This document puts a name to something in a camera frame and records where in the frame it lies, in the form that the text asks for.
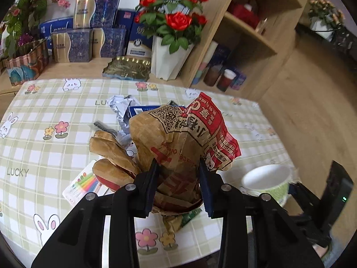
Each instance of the checkered tablecloth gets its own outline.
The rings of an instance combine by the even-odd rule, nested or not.
[[[0,129],[1,232],[29,253],[39,252],[48,236],[47,229],[51,230],[51,216],[57,215],[62,221],[71,210],[62,196],[63,190],[93,159],[99,159],[88,148],[95,130],[93,122],[99,120],[113,129],[118,128],[116,114],[106,104],[112,95],[134,95],[142,105],[161,105],[174,100],[187,106],[194,99],[193,92],[169,85],[120,80],[26,82],[1,121],[1,126],[5,124]],[[225,182],[238,187],[244,174],[265,164],[292,166],[283,144],[257,103],[210,92],[206,94],[221,110],[225,124],[238,140],[242,152],[229,171],[221,172]],[[45,135],[46,128],[54,128],[61,121],[68,122],[67,130],[61,133],[68,135],[56,138],[54,132],[52,138],[45,140],[49,136]],[[42,218],[45,231],[36,228],[35,214]],[[164,249],[160,241],[165,232],[160,215],[135,219],[135,225],[136,231],[149,229],[158,236],[155,247],[150,248],[152,253],[139,253],[141,268],[177,266],[220,247],[222,220],[211,220],[204,212],[176,233],[176,249]],[[105,225],[103,252],[105,267],[108,265],[108,223]]]

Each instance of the white cup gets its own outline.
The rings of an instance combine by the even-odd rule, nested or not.
[[[283,207],[288,199],[292,176],[293,171],[287,165],[260,166],[249,171],[242,178],[241,191],[255,197],[262,193],[269,193]]]

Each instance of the white vase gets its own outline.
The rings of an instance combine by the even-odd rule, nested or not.
[[[312,31],[315,31],[317,34],[319,34],[320,36],[322,36],[326,40],[328,40],[328,41],[332,40],[333,28],[330,27],[330,26],[327,26],[325,21],[323,21],[320,18],[313,17],[311,19],[310,29]]]
[[[162,38],[154,36],[152,42],[151,72],[156,78],[162,78],[165,81],[174,80],[180,72],[184,62],[188,58],[193,44],[189,45],[187,50],[181,46],[173,54],[170,54],[168,48],[170,45],[161,45]]]

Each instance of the decorative metal tray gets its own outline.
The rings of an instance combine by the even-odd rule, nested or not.
[[[151,61],[135,57],[117,56],[103,69],[103,76],[121,80],[147,81],[151,71]]]

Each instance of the artificial red flower bouquet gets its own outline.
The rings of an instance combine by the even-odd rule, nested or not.
[[[134,21],[144,24],[143,34],[148,38],[153,35],[162,37],[161,45],[170,45],[170,54],[180,46],[187,50],[190,44],[197,44],[201,40],[201,32],[207,20],[204,15],[193,11],[197,9],[202,13],[202,2],[206,1],[140,0]],[[188,8],[189,13],[184,14],[183,8]]]

